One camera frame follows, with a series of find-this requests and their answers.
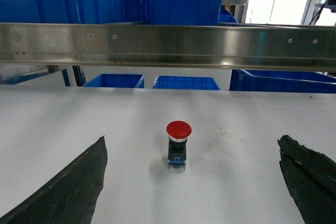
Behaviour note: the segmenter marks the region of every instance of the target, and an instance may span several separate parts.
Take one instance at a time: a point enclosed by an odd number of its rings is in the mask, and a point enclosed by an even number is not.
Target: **stainless steel rail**
[[[0,63],[336,71],[336,27],[0,23]]]

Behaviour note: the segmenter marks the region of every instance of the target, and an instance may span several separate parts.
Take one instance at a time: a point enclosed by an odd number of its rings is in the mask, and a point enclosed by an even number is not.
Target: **shelf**
[[[222,0],[222,5],[246,5],[248,0]]]

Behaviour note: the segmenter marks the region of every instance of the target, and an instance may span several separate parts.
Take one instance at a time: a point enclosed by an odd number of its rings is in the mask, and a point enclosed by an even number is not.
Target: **white table surface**
[[[336,160],[336,95],[0,86],[0,216],[99,137],[92,223],[303,223],[279,167],[288,134]],[[165,128],[188,122],[186,171]]]

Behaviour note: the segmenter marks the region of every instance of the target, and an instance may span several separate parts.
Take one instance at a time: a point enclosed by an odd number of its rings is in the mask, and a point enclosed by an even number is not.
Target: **red button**
[[[176,139],[183,139],[190,136],[191,127],[189,124],[183,121],[174,121],[168,124],[167,133]]]

